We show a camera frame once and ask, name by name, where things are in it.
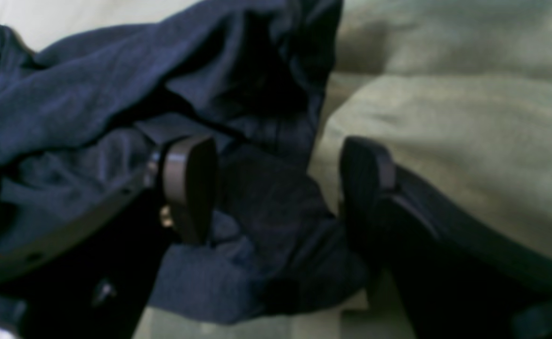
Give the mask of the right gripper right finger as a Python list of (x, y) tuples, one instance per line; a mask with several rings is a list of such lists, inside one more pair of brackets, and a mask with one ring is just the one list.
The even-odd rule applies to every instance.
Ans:
[(552, 339), (552, 259), (483, 225), (368, 138), (345, 138), (339, 180), (350, 247), (390, 270), (419, 339)]

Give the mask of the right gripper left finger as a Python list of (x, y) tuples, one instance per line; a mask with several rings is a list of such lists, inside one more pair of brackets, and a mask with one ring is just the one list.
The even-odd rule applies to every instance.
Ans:
[(166, 250), (205, 243), (218, 169), (210, 136), (156, 150), (71, 223), (0, 254), (0, 330), (18, 339), (129, 339)]

